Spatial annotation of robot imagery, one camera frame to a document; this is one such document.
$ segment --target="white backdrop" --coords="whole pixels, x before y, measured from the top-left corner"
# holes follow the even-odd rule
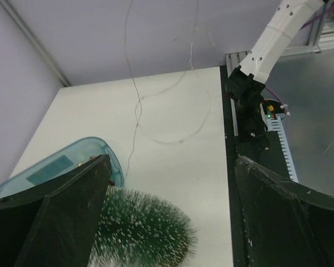
[[[141,96],[174,84],[183,73],[138,78]],[[136,125],[132,80],[63,88],[57,94],[14,174],[70,143],[104,139],[126,171]],[[158,195],[180,207],[199,229],[197,255],[188,266],[232,266],[228,177],[219,68],[189,71],[180,83],[143,101],[126,187]]]

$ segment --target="gray wall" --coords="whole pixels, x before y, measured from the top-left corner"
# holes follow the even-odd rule
[[[73,85],[129,78],[124,25],[131,0],[9,0]],[[199,0],[194,68],[247,51],[281,0]],[[189,66],[197,0],[134,0],[127,53],[134,76]],[[304,29],[293,45],[305,44]]]
[[[60,87],[0,6],[0,183],[9,178]]]

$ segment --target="thin wire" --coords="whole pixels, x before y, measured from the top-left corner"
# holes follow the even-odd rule
[[[150,137],[141,127],[140,124],[138,124],[138,127],[139,129],[145,134],[146,138],[149,139],[150,141],[153,141],[157,144],[161,144],[161,145],[177,145],[177,144],[182,144],[183,142],[185,142],[186,140],[196,136],[198,133],[200,133],[200,131],[203,129],[204,125],[206,124],[208,118],[209,118],[209,115],[210,115],[210,111],[212,109],[212,99],[210,98],[210,94],[209,94],[209,91],[207,90],[207,94],[208,94],[208,97],[209,97],[209,108],[208,108],[208,112],[207,114],[205,115],[204,117],[204,120],[202,121],[202,123],[200,124],[200,126],[197,128],[196,131],[194,131],[193,133],[191,133],[189,136],[187,137],[184,137],[183,139],[180,139],[178,141],[172,141],[172,142],[164,142],[164,141],[160,141],[160,140],[157,140],[157,139],[154,139],[152,137]]]
[[[322,18],[324,15],[331,13],[334,10],[334,2],[326,9],[324,10],[322,13],[320,13],[319,15],[316,15],[314,18],[312,18],[310,21],[306,22],[301,29],[306,28],[307,26],[315,23],[318,19]]]
[[[134,139],[132,141],[132,151],[130,153],[130,156],[129,156],[129,159],[127,161],[127,168],[126,168],[126,175],[125,175],[125,180],[127,179],[127,175],[129,174],[129,170],[130,170],[130,161],[131,161],[131,158],[132,158],[132,155],[135,151],[135,140],[136,140],[136,133],[137,133],[137,127],[139,125],[139,122],[140,122],[140,119],[141,119],[141,115],[143,114],[143,107],[141,105],[141,99],[140,99],[140,93],[139,93],[139,90],[137,89],[137,86],[136,86],[136,82],[135,82],[135,78],[134,78],[134,74],[132,73],[132,67],[131,67],[131,64],[130,64],[130,61],[129,61],[129,58],[127,56],[127,49],[126,49],[126,32],[127,32],[127,20],[129,19],[129,15],[130,15],[130,10],[131,10],[131,7],[132,7],[132,4],[133,4],[134,0],[131,0],[130,2],[130,5],[129,5],[129,9],[127,10],[127,14],[126,14],[126,18],[125,18],[125,28],[124,28],[124,53],[125,53],[125,59],[126,59],[126,62],[127,62],[127,65],[129,67],[129,72],[130,72],[130,76],[132,78],[132,82],[134,83],[134,87],[136,89],[136,94],[137,94],[137,99],[139,101],[139,104],[140,104],[140,116],[137,120],[137,123],[136,123],[136,127],[135,127],[135,132],[134,132]]]
[[[197,28],[197,17],[198,17],[198,12],[199,12],[199,0],[197,0],[197,4],[196,4],[196,8],[195,8],[195,17],[194,17],[194,24],[193,24],[193,31],[192,31],[192,40],[191,40],[191,52],[193,51],[192,49],[192,46],[193,46],[193,43],[194,43],[194,40],[195,40],[195,30]],[[190,54],[190,67],[191,67],[191,70],[193,71],[193,64],[192,64],[192,54]],[[207,122],[208,118],[209,118],[209,115],[210,115],[210,110],[212,109],[212,99],[210,98],[210,94],[209,94],[209,91],[207,90],[207,94],[208,94],[208,98],[209,98],[209,108],[208,108],[208,112],[207,114],[205,115],[205,118],[204,120],[202,121],[202,123],[200,124],[200,126],[197,128],[196,131],[194,131],[193,133],[191,133],[190,135],[188,135],[187,137],[185,138],[182,138],[180,140],[177,140],[177,141],[172,141],[172,142],[164,142],[164,141],[160,141],[160,140],[157,140],[157,139],[154,139],[152,137],[150,137],[144,130],[143,128],[141,127],[140,125],[140,121],[139,121],[139,118],[141,117],[141,114],[139,116],[139,118],[137,117],[137,108],[138,106],[141,107],[141,102],[149,97],[153,97],[153,96],[158,96],[158,95],[161,95],[167,91],[169,91],[170,89],[174,88],[177,84],[179,84],[179,82],[183,79],[183,77],[185,76],[186,74],[186,71],[183,72],[182,76],[179,78],[179,80],[174,83],[173,85],[163,89],[162,91],[158,92],[158,93],[153,93],[153,94],[150,94],[150,95],[146,95],[146,96],[143,96],[140,100],[140,102],[137,102],[136,103],[136,106],[135,106],[135,117],[137,119],[137,126],[138,128],[141,130],[141,132],[143,132],[146,136],[147,139],[149,139],[150,141],[153,141],[157,144],[161,144],[161,145],[176,145],[176,144],[181,144],[183,142],[185,142],[186,140],[196,136],[204,127],[205,123]]]
[[[172,145],[172,144],[180,144],[182,142],[184,142],[186,139],[189,139],[191,137],[194,137],[195,135],[197,135],[201,130],[202,128],[204,127],[206,121],[208,120],[208,117],[209,117],[209,114],[210,114],[210,110],[211,110],[211,106],[212,106],[212,100],[210,98],[210,94],[209,94],[209,91],[207,90],[207,93],[208,93],[208,97],[209,97],[209,109],[208,109],[208,112],[207,112],[207,115],[205,117],[205,119],[202,121],[202,124],[198,127],[198,129],[193,132],[191,135],[189,135],[188,137],[186,138],[183,138],[179,141],[176,141],[176,142],[162,142],[162,141],[159,141],[159,140],[154,140],[152,138],[150,138],[146,132],[143,131],[143,129],[141,128],[141,125],[140,125],[140,120],[141,120],[141,116],[142,116],[142,112],[143,112],[143,106],[141,104],[142,100],[148,98],[148,97],[152,97],[152,96],[157,96],[157,95],[160,95],[160,94],[163,94],[165,92],[167,92],[168,90],[174,88],[177,84],[179,84],[179,82],[183,79],[183,77],[185,76],[186,74],[186,71],[183,72],[182,76],[179,78],[179,80],[174,83],[173,85],[163,89],[162,91],[160,91],[159,93],[153,93],[153,94],[150,94],[150,95],[147,95],[147,96],[143,96],[143,97],[140,97],[140,94],[139,94],[139,90],[137,89],[137,85],[136,85],[136,82],[135,82],[135,78],[134,78],[134,75],[133,75],[133,72],[132,72],[132,67],[131,67],[131,64],[129,62],[129,58],[127,56],[127,49],[126,49],[126,32],[127,32],[127,21],[129,19],[129,14],[130,14],[130,10],[131,10],[131,6],[132,6],[132,3],[133,3],[134,0],[131,0],[130,2],[130,5],[129,5],[129,9],[127,10],[127,14],[126,14],[126,19],[125,19],[125,40],[124,40],[124,52],[125,52],[125,58],[126,58],[126,61],[127,61],[127,64],[129,66],[129,72],[130,72],[130,76],[132,78],[132,81],[134,83],[134,87],[136,89],[136,93],[137,93],[137,104],[135,106],[135,117],[137,119],[137,122],[136,122],[136,127],[135,127],[135,132],[134,132],[134,140],[132,142],[132,151],[131,151],[131,154],[129,156],[129,159],[127,161],[127,169],[126,169],[126,175],[125,175],[125,180],[127,179],[127,175],[129,173],[129,170],[130,170],[130,161],[131,161],[131,158],[132,158],[132,155],[135,151],[135,139],[136,139],[136,133],[137,133],[137,128],[139,128],[145,135],[148,139],[150,139],[151,141],[154,141],[156,143],[159,143],[159,144],[163,144],[163,145]],[[191,40],[191,44],[190,44],[190,66],[191,66],[191,70],[193,71],[193,63],[192,63],[192,55],[193,55],[193,43],[194,43],[194,39],[195,39],[195,30],[197,28],[197,17],[198,17],[198,12],[199,12],[199,0],[197,0],[197,3],[196,3],[196,8],[195,8],[195,17],[194,17],[194,25],[193,25],[193,32],[192,32],[192,40]],[[139,117],[137,117],[137,113],[136,113],[136,110],[137,110],[137,107],[140,106],[140,114],[139,114]]]
[[[276,99],[277,99],[277,101],[279,102],[279,103],[281,103],[281,105],[283,105],[284,106],[284,113],[286,114],[286,115],[289,115],[289,109],[288,109],[288,106],[283,102],[283,100],[271,89],[271,88],[269,88],[268,86],[266,86],[265,87],[266,88],[266,90],[271,94],[271,95],[273,95]]]

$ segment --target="transparent blue lid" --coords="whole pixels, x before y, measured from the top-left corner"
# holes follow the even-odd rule
[[[2,183],[0,185],[0,198],[56,178],[102,154],[110,156],[112,166],[110,180],[115,183],[115,186],[123,187],[124,174],[112,149],[100,138],[87,137],[66,146]]]

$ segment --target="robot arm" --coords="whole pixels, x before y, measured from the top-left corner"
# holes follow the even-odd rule
[[[226,90],[238,103],[250,139],[260,136],[255,132],[266,131],[260,113],[261,92],[272,68],[304,23],[328,1],[282,0],[257,43],[227,79]]]

